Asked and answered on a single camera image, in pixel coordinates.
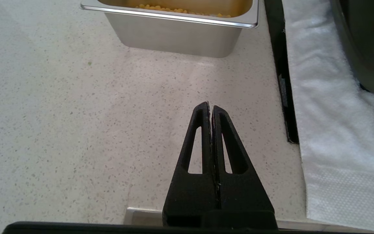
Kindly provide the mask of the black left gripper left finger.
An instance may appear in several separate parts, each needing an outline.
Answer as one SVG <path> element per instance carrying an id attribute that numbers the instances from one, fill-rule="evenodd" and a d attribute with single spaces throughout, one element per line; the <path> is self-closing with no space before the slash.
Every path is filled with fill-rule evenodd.
<path id="1" fill-rule="evenodd" d="M 203 215 L 218 207 L 210 120 L 208 102 L 194 108 L 162 209 L 164 226 L 201 226 Z M 188 169 L 198 128 L 202 172 L 191 174 Z"/>

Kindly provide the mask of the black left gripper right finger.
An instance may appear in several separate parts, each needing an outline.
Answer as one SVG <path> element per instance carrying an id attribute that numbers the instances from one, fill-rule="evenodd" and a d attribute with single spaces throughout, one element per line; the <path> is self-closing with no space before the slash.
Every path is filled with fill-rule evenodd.
<path id="1" fill-rule="evenodd" d="M 275 210 L 235 126 L 223 108 L 212 117 L 218 186 L 216 223 L 221 226 L 276 226 Z"/>

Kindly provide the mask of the black Midea rice cooker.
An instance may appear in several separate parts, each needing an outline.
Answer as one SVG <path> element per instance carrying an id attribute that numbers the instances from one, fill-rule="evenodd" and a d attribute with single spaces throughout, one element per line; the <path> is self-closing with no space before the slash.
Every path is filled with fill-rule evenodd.
<path id="1" fill-rule="evenodd" d="M 337 33 L 360 87 L 374 94 L 374 0 L 329 0 Z"/>

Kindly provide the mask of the white terry towel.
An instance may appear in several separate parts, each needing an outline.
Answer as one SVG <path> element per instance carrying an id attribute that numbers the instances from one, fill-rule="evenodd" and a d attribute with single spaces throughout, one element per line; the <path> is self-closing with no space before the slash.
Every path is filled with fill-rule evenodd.
<path id="1" fill-rule="evenodd" d="M 282 0 L 307 218 L 374 231 L 374 94 L 350 71 L 329 0 Z"/>

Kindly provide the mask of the black flat strip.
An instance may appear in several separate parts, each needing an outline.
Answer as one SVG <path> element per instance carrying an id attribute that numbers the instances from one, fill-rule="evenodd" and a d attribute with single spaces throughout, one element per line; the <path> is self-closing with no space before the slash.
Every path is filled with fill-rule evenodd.
<path id="1" fill-rule="evenodd" d="M 299 136 L 289 74 L 282 0 L 265 0 L 265 11 L 279 84 L 287 140 L 292 144 L 298 145 Z"/>

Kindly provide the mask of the stainless steel tray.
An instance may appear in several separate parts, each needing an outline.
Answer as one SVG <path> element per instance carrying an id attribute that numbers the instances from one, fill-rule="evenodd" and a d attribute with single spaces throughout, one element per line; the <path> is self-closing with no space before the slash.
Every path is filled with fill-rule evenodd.
<path id="1" fill-rule="evenodd" d="M 136 9 L 139 4 L 232 17 Z M 81 0 L 81 8 L 104 13 L 125 46 L 224 58 L 243 29 L 258 27 L 260 0 Z"/>

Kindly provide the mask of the yellow corn kernels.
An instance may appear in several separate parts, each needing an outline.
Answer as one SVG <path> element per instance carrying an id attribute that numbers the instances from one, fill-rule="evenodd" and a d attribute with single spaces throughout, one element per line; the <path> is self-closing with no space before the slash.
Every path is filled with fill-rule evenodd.
<path id="1" fill-rule="evenodd" d="M 135 6 L 136 9 L 151 9 L 151 10 L 157 10 L 157 11 L 165 11 L 165 12 L 178 12 L 178 13 L 183 13 L 183 14 L 191 14 L 191 15 L 202 15 L 202 16 L 212 16 L 212 17 L 219 17 L 219 18 L 231 18 L 231 15 L 224 15 L 221 13 L 218 14 L 207 14 L 204 12 L 193 12 L 189 11 L 187 9 L 182 9 L 182 8 L 167 8 L 163 6 L 151 6 L 151 5 L 144 5 L 144 4 L 139 4 L 138 6 Z"/>

